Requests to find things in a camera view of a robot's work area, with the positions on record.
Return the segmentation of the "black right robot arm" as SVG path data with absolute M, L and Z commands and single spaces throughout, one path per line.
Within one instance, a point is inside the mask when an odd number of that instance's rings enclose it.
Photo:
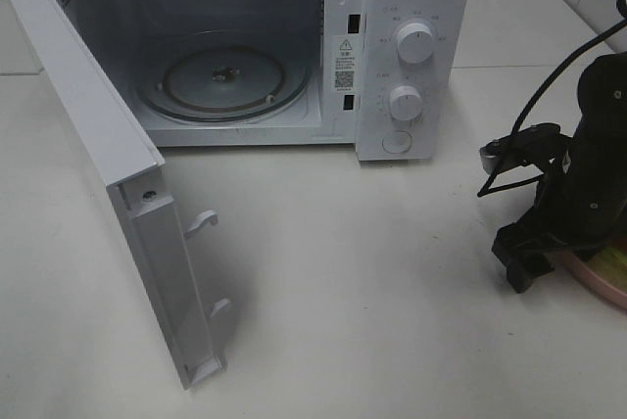
M 555 123 L 521 130 L 480 150 L 485 171 L 535 165 L 533 206 L 498 230 L 492 251 L 517 293 L 553 271 L 548 255 L 590 258 L 626 232 L 626 56 L 587 66 L 577 85 L 581 119 L 573 136 Z

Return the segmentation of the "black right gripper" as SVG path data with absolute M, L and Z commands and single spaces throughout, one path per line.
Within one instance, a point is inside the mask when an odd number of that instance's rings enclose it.
M 584 260 L 625 230 L 626 144 L 577 139 L 538 184 L 534 202 L 501 228 L 492 251 L 517 294 L 555 271 L 545 255 L 570 251 Z

